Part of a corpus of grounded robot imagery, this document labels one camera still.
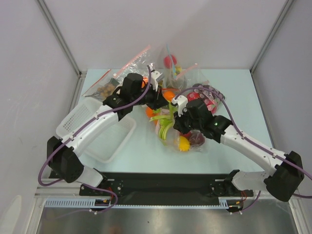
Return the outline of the fake celery stalk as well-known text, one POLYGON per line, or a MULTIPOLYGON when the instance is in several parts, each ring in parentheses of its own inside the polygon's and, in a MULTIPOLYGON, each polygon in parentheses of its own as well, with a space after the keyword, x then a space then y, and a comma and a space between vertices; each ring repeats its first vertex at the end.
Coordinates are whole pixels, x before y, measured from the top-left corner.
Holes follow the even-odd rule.
POLYGON ((166 143, 168 132, 173 128, 176 110, 170 102, 162 108, 152 110, 150 122, 156 124, 155 133, 163 143, 166 143))

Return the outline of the clear pink zip bag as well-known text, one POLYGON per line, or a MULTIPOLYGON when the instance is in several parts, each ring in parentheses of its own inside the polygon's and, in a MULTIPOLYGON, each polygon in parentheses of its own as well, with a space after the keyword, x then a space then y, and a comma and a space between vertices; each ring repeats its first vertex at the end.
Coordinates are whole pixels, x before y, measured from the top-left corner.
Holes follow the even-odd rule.
POLYGON ((208 144, 201 132, 191 130, 183 134, 174 129, 175 112, 177 112, 177 108, 170 104, 156 110, 146 107, 146 116, 150 122, 155 124, 155 134, 160 142, 165 147, 180 152, 202 152, 206 150, 208 144))

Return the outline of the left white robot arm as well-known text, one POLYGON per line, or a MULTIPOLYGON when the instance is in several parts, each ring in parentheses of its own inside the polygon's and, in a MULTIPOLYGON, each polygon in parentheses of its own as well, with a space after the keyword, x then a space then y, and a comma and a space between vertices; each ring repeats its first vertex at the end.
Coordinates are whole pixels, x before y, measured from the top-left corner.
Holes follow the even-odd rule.
POLYGON ((61 138, 48 140, 46 165, 67 183, 77 181, 88 184, 95 194, 104 194, 107 191, 104 175, 95 168, 83 165, 79 157, 105 130, 132 112, 134 106, 147 105, 156 110, 167 105, 158 84, 160 78, 161 73, 156 70, 149 72, 147 82, 144 82, 142 75, 129 73, 122 85, 100 103, 87 121, 61 138))

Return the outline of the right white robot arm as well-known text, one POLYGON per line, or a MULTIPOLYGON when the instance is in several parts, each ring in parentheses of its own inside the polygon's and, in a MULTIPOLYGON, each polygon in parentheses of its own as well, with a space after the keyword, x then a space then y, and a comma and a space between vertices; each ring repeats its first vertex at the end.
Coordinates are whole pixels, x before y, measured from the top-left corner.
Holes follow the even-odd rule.
POLYGON ((214 116, 201 99, 188 101, 179 96, 171 104, 174 113, 174 129, 182 134, 191 130, 201 132, 207 139, 228 146, 262 168, 261 172, 234 170, 225 183, 229 195, 242 190, 267 191, 276 199, 287 202, 295 194, 304 179, 301 156, 291 151, 270 148, 240 130, 234 121, 224 116, 214 116))

